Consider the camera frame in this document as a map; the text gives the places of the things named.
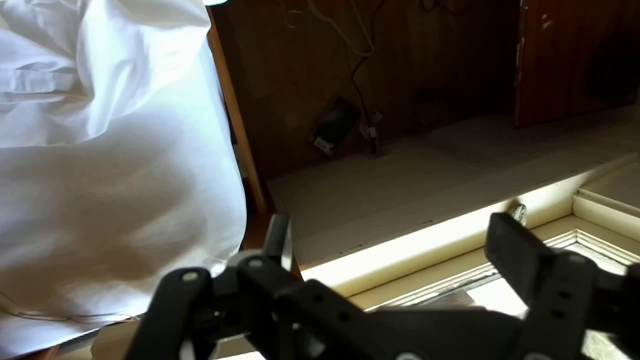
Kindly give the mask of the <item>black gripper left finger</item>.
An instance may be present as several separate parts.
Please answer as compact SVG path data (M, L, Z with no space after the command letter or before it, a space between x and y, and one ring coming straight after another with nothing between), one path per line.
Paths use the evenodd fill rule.
M269 218L263 240L263 254L284 270L290 270L293 266L291 224L288 217L274 214Z

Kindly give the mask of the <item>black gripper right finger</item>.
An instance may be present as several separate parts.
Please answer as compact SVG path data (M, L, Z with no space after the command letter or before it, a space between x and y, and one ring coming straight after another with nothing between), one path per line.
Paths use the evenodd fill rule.
M507 212L489 217L484 257L528 307L545 297L559 263L556 251L547 248Z

